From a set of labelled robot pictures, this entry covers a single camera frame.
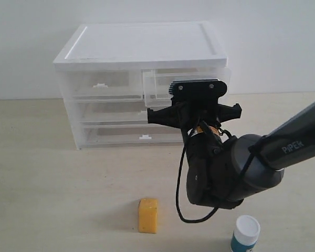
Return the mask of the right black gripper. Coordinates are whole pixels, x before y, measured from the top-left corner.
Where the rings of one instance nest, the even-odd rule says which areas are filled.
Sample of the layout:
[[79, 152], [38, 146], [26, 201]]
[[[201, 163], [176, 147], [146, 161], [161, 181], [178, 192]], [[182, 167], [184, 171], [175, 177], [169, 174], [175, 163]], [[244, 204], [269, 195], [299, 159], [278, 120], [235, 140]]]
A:
[[189, 129], [197, 120], [211, 126], [221, 126], [222, 123], [239, 119], [242, 108], [239, 103], [227, 106], [219, 103], [218, 96], [195, 99], [178, 99], [172, 97], [172, 105], [160, 110], [147, 109], [149, 124], [159, 124], [176, 129]]

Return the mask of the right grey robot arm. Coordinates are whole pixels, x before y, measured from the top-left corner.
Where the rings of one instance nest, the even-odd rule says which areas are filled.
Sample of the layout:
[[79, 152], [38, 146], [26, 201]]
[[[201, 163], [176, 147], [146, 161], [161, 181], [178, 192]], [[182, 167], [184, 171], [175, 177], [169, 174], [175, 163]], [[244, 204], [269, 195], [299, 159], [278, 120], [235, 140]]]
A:
[[240, 105], [222, 105], [217, 98], [173, 99], [170, 107], [148, 110], [148, 123], [181, 131], [191, 204], [233, 209], [277, 186], [287, 167], [315, 157], [315, 102], [267, 135], [229, 135], [222, 141], [221, 124], [241, 113]]

